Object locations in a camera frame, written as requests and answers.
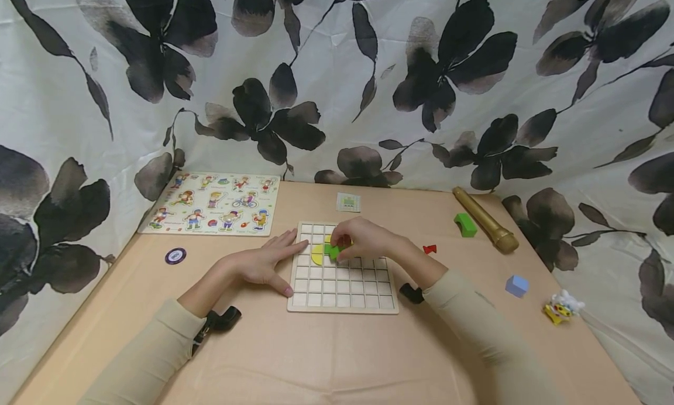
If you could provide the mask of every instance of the blue cube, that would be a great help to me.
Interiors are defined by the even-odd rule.
[[[513,275],[505,283],[505,290],[515,297],[522,298],[529,290],[529,281],[522,276]]]

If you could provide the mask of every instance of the beige sleeve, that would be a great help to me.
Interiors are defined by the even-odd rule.
[[[204,326],[177,300],[167,300],[151,322],[98,375],[80,405],[152,405],[169,379],[190,359]]]
[[[531,348],[459,272],[445,273],[424,298],[493,371],[498,405],[563,403]]]

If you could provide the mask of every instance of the left hand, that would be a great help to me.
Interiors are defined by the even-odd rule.
[[[244,250],[226,258],[233,262],[235,273],[252,284],[267,284],[286,297],[293,296],[293,289],[274,271],[281,260],[302,251],[309,241],[293,244],[297,229],[285,231],[280,236],[270,238],[260,249]]]

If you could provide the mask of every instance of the small card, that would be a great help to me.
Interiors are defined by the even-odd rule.
[[[337,193],[337,210],[340,212],[360,213],[360,196],[349,193]]]

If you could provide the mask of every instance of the right hand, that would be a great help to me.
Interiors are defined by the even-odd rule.
[[[339,224],[330,236],[330,244],[347,246],[339,253],[337,260],[356,257],[379,258],[390,257],[391,249],[400,238],[388,229],[358,217]]]

